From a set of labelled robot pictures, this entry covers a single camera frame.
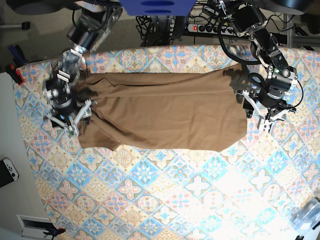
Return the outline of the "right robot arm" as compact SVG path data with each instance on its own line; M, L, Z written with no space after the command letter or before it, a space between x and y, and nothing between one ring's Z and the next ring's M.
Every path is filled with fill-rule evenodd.
M68 137L79 134L79 122L89 121L91 106L96 104L88 89L76 89L84 55L97 50L123 12L120 3L114 1L83 3L80 7L81 14L72 20L67 34L71 47L60 55L50 78L42 85L49 104L44 119L49 119L54 128L63 129Z

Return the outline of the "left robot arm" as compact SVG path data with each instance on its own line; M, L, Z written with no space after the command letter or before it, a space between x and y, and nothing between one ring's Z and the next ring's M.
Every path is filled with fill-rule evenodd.
M262 65L266 70L266 78L256 72L249 73L248 81L255 87L250 90L237 90L235 94L244 98L246 117L251 118L253 113L257 113L258 130L269 132L274 122L284 121L288 113L295 113L297 110L296 105L288 104L284 100L285 96L301 86L297 70L287 63L278 48L276 37L266 29L266 17L254 1L217 0L215 7L220 16L217 35L223 52L242 65ZM238 37L248 37L254 61L241 59L229 52L222 37L225 24L232 27Z

